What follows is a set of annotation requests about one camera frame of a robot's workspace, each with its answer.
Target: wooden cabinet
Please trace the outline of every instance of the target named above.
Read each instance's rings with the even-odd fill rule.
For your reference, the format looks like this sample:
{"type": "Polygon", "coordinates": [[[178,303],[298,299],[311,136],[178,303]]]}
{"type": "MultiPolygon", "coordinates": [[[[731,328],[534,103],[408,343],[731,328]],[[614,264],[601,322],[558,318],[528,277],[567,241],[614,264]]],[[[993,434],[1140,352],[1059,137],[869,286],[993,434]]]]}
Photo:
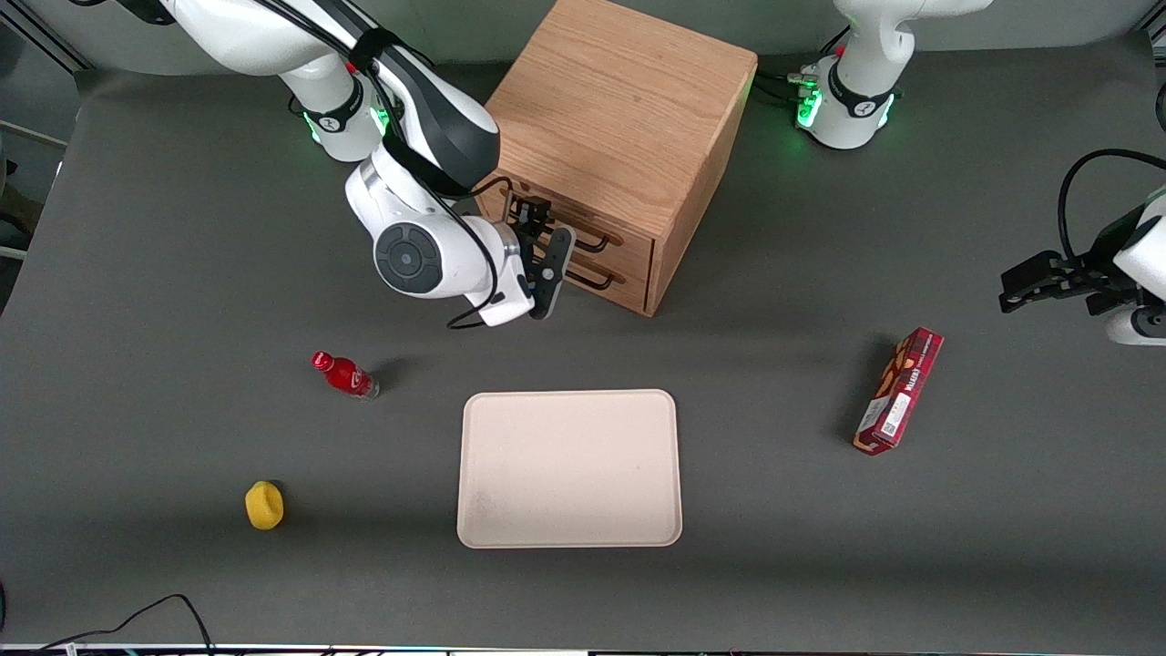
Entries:
{"type": "MultiPolygon", "coordinates": [[[[756,69],[749,50],[606,0],[555,3],[486,107],[501,131],[497,174],[578,233],[573,282],[655,313],[756,69]]],[[[500,220],[505,197],[498,186],[478,204],[500,220]]]]}

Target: beige tray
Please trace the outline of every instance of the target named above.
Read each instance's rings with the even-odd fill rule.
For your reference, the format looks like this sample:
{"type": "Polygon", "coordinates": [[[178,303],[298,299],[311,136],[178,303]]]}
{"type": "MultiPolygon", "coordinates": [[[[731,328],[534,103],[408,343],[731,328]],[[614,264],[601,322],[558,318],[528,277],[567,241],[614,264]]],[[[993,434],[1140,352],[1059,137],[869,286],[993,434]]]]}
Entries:
{"type": "Polygon", "coordinates": [[[680,531],[676,405],[667,393],[466,402],[457,495],[466,546],[668,546],[680,531]]]}

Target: gray wall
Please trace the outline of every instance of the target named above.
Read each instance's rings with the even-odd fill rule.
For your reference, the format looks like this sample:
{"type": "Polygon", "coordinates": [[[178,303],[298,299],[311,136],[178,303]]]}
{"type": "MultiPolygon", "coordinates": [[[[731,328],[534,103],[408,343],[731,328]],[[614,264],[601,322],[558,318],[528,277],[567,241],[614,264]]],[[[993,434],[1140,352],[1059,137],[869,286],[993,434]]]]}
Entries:
{"type": "MultiPolygon", "coordinates": [[[[843,24],[828,0],[618,0],[760,54],[812,50],[843,24]]],[[[93,8],[26,0],[100,66],[185,75],[219,71],[177,27],[138,22],[115,2],[93,8]]],[[[359,0],[438,61],[513,59],[553,0],[359,0]]],[[[1153,0],[996,0],[986,10],[920,21],[926,50],[1075,45],[1126,31],[1153,0]]]]}

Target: yellow sponge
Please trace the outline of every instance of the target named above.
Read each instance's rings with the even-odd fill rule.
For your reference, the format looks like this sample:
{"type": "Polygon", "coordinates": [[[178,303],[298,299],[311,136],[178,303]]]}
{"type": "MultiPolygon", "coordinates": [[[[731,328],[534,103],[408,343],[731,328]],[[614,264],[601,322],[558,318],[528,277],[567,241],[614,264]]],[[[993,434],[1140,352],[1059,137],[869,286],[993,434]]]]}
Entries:
{"type": "Polygon", "coordinates": [[[247,520],[260,531],[269,531],[283,520],[283,495],[269,481],[251,486],[244,501],[247,506],[247,520]]]}

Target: barcode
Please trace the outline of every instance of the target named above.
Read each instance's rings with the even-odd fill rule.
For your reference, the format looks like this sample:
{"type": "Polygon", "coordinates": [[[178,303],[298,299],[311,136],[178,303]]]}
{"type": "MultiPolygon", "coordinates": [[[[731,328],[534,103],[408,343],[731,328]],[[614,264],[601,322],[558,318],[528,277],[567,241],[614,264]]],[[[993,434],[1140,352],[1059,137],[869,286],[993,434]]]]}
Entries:
{"type": "Polygon", "coordinates": [[[909,405],[911,397],[899,393],[899,396],[894,398],[894,405],[891,407],[891,412],[886,416],[886,422],[883,423],[881,432],[893,438],[899,432],[899,424],[902,422],[902,416],[906,415],[909,405]]]}

